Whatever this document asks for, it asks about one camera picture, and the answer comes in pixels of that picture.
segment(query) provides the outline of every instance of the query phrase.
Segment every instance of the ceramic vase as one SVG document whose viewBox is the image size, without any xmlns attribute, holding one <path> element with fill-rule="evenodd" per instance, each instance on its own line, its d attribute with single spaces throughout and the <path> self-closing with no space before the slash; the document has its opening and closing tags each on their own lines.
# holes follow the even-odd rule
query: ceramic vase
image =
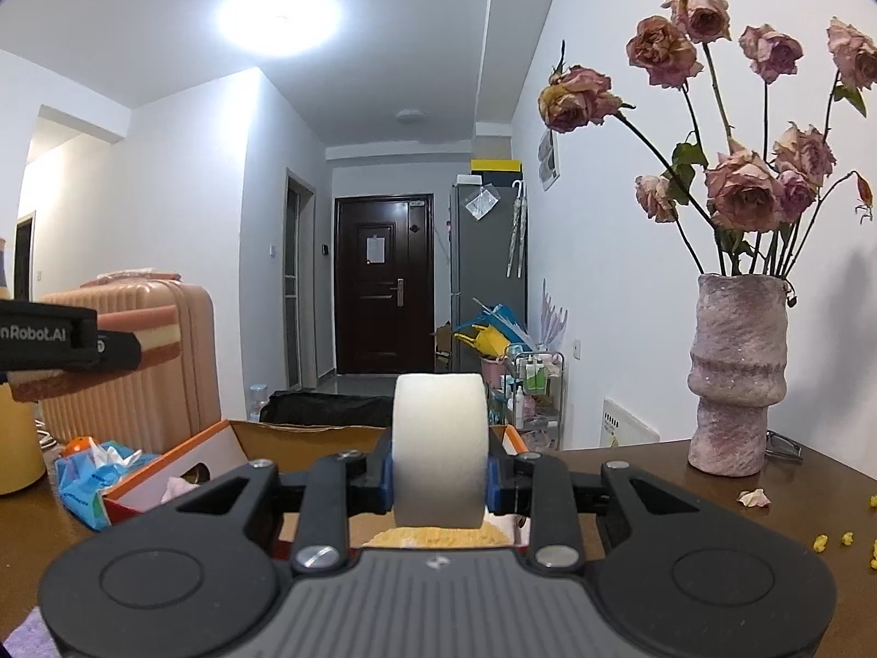
<svg viewBox="0 0 877 658">
<path fill-rule="evenodd" d="M 698 278 L 688 387 L 698 395 L 688 462 L 746 477 L 765 459 L 767 409 L 786 396 L 786 284 L 764 274 Z"/>
</svg>

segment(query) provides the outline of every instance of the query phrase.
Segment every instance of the pink suitcase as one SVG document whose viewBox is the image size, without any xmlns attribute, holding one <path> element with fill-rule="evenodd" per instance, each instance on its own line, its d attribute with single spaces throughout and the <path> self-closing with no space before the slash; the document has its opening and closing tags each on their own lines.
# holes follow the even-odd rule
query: pink suitcase
<svg viewBox="0 0 877 658">
<path fill-rule="evenodd" d="M 42 301 L 98 313 L 172 304 L 180 315 L 178 358 L 41 403 L 45 426 L 58 441 L 91 435 L 167 452 L 221 420 L 213 304 L 203 287 L 183 284 L 177 274 L 133 271 L 102 275 Z"/>
</svg>

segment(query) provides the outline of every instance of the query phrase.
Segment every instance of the gray refrigerator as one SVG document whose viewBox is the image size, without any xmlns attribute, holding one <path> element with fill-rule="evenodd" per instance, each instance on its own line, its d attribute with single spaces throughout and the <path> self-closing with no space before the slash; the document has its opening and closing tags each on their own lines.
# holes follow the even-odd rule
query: gray refrigerator
<svg viewBox="0 0 877 658">
<path fill-rule="evenodd" d="M 490 182 L 485 176 L 485 183 Z M 490 308 L 506 304 L 521 325 L 527 323 L 527 256 L 523 250 L 523 269 L 517 277 L 517 251 L 511 277 L 505 276 L 509 262 L 512 208 L 516 188 L 494 183 L 500 201 L 476 220 L 466 209 L 466 197 L 477 186 L 454 185 L 451 193 L 451 325 L 459 326 L 481 313 L 478 299 Z M 456 338 L 451 346 L 453 373 L 480 373 L 478 354 Z"/>
</svg>

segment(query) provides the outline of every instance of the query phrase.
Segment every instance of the table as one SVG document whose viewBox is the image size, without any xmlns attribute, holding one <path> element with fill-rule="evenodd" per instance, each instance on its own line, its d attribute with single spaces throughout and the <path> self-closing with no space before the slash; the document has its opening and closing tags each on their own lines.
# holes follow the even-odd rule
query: table
<svg viewBox="0 0 877 658">
<path fill-rule="evenodd" d="M 838 606 L 818 658 L 870 658 L 877 646 L 877 572 L 871 548 L 877 538 L 877 512 L 868 507 L 877 481 L 839 462 L 804 449 L 804 463 L 768 459 L 759 477 L 711 477 L 686 464 L 687 442 L 560 452 L 573 470 L 598 472 L 608 460 L 626 460 L 733 512 L 809 546 L 828 534 L 823 559 L 838 585 Z M 764 487 L 773 504 L 746 509 L 737 503 L 743 490 Z M 593 518 L 582 518 L 586 551 L 599 555 Z M 840 535 L 855 532 L 852 547 Z M 39 578 L 65 548 L 92 534 L 60 505 L 47 478 L 27 490 L 0 497 L 0 640 L 36 603 Z"/>
</svg>

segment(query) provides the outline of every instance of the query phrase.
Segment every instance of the yellow bottle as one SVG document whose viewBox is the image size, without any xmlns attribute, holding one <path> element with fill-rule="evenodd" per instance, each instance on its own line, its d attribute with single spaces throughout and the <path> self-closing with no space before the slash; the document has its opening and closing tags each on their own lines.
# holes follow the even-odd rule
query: yellow bottle
<svg viewBox="0 0 877 658">
<path fill-rule="evenodd" d="M 0 300 L 12 299 L 3 270 L 5 247 L 6 242 L 0 239 Z M 17 404 L 12 400 L 9 384 L 3 383 L 0 386 L 0 495 L 22 490 L 44 474 L 45 463 L 31 404 Z"/>
</svg>

